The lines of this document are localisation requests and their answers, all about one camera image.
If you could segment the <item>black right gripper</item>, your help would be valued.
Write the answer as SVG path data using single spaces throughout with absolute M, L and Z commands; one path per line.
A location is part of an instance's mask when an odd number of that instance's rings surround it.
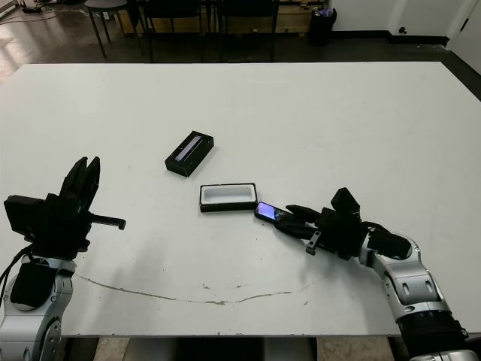
M 368 233 L 360 213 L 322 209 L 321 213 L 300 205 L 287 205 L 293 216 L 305 223 L 314 223 L 316 228 L 291 220 L 278 220 L 275 228 L 298 239 L 309 240 L 306 252 L 312 256 L 321 248 L 335 253 L 341 259 L 358 258 L 362 243 Z

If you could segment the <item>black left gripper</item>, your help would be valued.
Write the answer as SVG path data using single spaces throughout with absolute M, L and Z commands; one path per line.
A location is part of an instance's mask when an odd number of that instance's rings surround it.
M 56 259 L 75 259 L 88 250 L 87 235 L 92 224 L 126 227 L 126 220 L 94 214 L 89 208 L 100 181 L 101 163 L 98 156 L 88 164 L 80 158 L 65 177 L 59 195 L 48 194 L 39 209 L 32 231 L 32 253 Z

